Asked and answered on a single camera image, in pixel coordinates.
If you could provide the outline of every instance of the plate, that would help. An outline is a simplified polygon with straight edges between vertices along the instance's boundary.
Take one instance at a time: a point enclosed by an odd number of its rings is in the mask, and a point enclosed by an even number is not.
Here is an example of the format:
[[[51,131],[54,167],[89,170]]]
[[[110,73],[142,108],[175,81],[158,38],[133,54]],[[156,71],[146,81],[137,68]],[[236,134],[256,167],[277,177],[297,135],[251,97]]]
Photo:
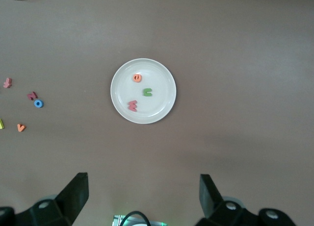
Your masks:
[[[122,65],[110,88],[114,107],[125,119],[150,124],[164,118],[176,100],[176,84],[161,63],[138,58]]]

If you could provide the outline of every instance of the screw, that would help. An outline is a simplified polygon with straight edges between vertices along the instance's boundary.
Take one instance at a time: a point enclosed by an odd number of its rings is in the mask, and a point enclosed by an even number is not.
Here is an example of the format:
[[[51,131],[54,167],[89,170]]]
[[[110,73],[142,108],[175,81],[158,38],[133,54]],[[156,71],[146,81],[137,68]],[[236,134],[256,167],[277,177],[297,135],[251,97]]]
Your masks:
[[[226,207],[229,209],[229,210],[236,210],[236,205],[233,204],[232,202],[228,202],[226,204]]]
[[[39,209],[44,209],[49,205],[49,201],[44,201],[43,203],[41,203],[38,208]]]
[[[266,215],[275,220],[278,218],[278,215],[276,214],[276,212],[272,210],[266,211]]]

